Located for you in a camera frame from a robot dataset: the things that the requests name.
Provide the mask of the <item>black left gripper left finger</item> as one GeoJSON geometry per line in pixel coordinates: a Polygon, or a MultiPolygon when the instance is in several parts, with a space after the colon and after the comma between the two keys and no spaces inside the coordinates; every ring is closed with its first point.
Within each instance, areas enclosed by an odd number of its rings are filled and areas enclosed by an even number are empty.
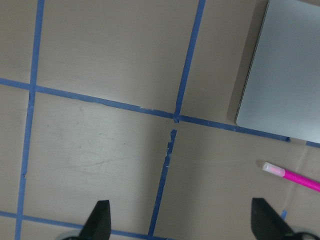
{"type": "Polygon", "coordinates": [[[99,200],[94,206],[78,240],[108,240],[111,236],[111,208],[109,200],[99,200]]]}

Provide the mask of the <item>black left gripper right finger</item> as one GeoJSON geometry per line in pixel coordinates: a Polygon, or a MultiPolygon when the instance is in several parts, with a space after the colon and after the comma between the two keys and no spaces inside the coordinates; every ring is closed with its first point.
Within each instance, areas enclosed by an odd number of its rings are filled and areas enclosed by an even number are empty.
{"type": "Polygon", "coordinates": [[[295,232],[264,198],[251,200],[251,231],[256,240],[295,240],[295,232]]]}

